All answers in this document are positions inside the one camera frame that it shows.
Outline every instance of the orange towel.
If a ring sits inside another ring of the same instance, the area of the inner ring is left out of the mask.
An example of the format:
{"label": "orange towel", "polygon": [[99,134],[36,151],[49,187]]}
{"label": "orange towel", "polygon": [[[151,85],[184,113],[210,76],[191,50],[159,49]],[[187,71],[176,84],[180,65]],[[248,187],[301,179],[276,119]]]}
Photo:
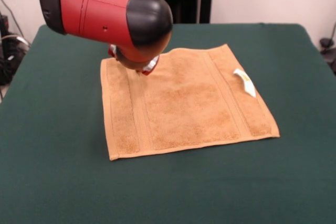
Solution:
{"label": "orange towel", "polygon": [[244,91],[227,45],[161,54],[143,76],[114,59],[101,63],[110,160],[279,137],[260,94]]}

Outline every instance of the green tablecloth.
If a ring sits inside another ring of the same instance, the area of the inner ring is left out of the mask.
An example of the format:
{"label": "green tablecloth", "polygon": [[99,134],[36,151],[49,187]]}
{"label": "green tablecloth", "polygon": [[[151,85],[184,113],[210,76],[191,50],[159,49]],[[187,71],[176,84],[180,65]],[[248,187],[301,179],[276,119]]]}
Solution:
{"label": "green tablecloth", "polygon": [[107,45],[43,26],[0,104],[1,223],[336,222],[336,79],[306,31],[173,33],[166,51],[228,43],[281,138],[111,162],[99,76]]}

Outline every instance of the towel tag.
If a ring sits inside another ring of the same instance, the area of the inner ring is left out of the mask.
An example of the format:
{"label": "towel tag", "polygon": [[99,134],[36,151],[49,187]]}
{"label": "towel tag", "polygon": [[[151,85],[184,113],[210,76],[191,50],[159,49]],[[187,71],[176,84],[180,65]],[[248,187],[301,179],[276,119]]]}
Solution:
{"label": "towel tag", "polygon": [[250,94],[253,97],[257,97],[256,89],[255,89],[250,77],[247,75],[247,73],[245,73],[244,71],[242,71],[240,69],[236,69],[233,72],[233,74],[236,74],[236,75],[241,77],[241,79],[244,82],[245,92],[247,92],[248,94]]}

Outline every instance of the red robot arm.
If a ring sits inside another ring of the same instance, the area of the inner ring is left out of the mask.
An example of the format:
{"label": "red robot arm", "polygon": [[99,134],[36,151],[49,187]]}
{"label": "red robot arm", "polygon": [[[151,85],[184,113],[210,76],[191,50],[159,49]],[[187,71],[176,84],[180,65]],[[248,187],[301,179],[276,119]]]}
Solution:
{"label": "red robot arm", "polygon": [[53,31],[113,44],[121,64],[145,74],[172,34],[165,0],[40,0],[40,5]]}

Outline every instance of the green table surface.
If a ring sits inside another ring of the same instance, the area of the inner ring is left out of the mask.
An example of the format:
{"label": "green table surface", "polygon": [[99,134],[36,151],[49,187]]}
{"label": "green table surface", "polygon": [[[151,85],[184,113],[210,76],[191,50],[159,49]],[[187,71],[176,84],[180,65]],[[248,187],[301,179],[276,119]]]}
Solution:
{"label": "green table surface", "polygon": [[0,104],[1,223],[335,223],[331,70],[296,24],[175,25],[166,51],[225,43],[281,138],[111,162],[107,45],[42,26]]}

